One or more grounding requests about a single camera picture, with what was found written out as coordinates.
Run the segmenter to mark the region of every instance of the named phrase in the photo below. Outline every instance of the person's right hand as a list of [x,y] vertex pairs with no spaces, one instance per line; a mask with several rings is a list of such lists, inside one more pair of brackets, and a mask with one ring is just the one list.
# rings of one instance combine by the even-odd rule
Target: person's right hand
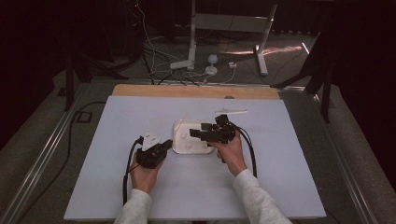
[[237,176],[247,169],[242,151],[241,133],[235,131],[233,141],[228,144],[209,142],[209,145],[218,149],[218,157],[225,160],[230,172]]

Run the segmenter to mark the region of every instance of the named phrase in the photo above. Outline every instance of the white sleeve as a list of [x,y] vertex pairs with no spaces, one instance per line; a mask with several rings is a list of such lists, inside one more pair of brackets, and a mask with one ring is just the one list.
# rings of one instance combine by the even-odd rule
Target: white sleeve
[[233,188],[242,200],[250,223],[291,223],[249,169],[235,177]]
[[151,197],[145,191],[132,189],[131,199],[122,207],[121,213],[114,223],[148,223],[151,209]]

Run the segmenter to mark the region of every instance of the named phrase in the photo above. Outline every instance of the white device part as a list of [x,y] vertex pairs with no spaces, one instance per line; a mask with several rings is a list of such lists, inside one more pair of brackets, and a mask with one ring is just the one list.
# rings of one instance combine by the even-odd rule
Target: white device part
[[147,149],[154,147],[155,145],[157,145],[160,142],[161,142],[161,139],[158,138],[157,136],[155,136],[154,134],[145,133],[145,135],[143,136],[142,150],[146,151]]
[[181,119],[175,123],[174,141],[172,148],[178,154],[209,154],[213,147],[206,141],[190,136],[190,129],[201,130],[201,123],[211,123],[202,119]]
[[190,66],[192,66],[192,61],[190,61],[190,60],[170,64],[170,68],[172,70],[178,69],[178,68],[190,67]]

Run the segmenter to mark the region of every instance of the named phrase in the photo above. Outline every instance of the black electronic device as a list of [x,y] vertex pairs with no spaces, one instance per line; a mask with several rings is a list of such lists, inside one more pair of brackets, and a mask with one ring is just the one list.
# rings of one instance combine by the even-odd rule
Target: black electronic device
[[202,123],[201,130],[190,129],[190,136],[200,138],[206,142],[221,142],[227,144],[235,137],[235,127],[228,120],[227,115],[215,118],[216,124]]
[[136,162],[144,168],[155,169],[158,164],[165,160],[167,151],[172,147],[172,144],[173,141],[169,139],[164,143],[158,143],[145,151],[143,151],[142,148],[139,148],[136,151]]

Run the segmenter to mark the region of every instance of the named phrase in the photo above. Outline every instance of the floor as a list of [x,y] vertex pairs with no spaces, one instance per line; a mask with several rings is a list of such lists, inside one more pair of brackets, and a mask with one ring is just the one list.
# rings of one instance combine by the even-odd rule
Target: floor
[[[199,37],[194,73],[188,73],[187,70],[175,73],[169,71],[167,58],[171,61],[187,59],[189,39],[186,36],[168,40],[151,35],[150,41],[145,42],[148,65],[141,59],[120,71],[121,75],[129,78],[122,83],[267,86],[296,75],[315,44],[315,38],[310,35],[270,35],[264,52],[269,75],[263,77],[258,72],[252,54],[253,46],[260,41],[259,35],[208,32]],[[210,54],[217,54],[219,58],[215,63],[219,72],[213,77],[203,75],[209,66],[207,57]],[[235,70],[228,67],[229,62],[236,63]],[[74,110],[91,102],[105,101],[114,86],[121,83],[98,71],[94,73],[91,83],[76,82],[77,101]],[[318,114],[320,95],[308,96],[302,92],[303,88],[299,88],[308,81],[309,78],[306,78],[294,83],[294,87],[281,91],[280,96],[290,112],[290,119],[328,216],[295,219],[292,222],[394,223],[395,193],[341,94],[332,86],[329,110],[331,123],[326,124]],[[5,213],[37,156],[43,148],[51,148],[46,169],[37,174],[39,178],[36,179],[35,188],[29,192],[29,200],[23,204],[25,207],[20,212],[20,223],[74,223],[63,219],[64,211],[103,111],[102,104],[90,105],[86,108],[93,113],[90,123],[60,127],[70,121],[70,113],[64,113],[65,99],[57,96],[58,90],[64,87],[64,72],[54,78],[54,83],[54,92],[0,151],[0,211]],[[63,133],[51,141],[57,129]]]

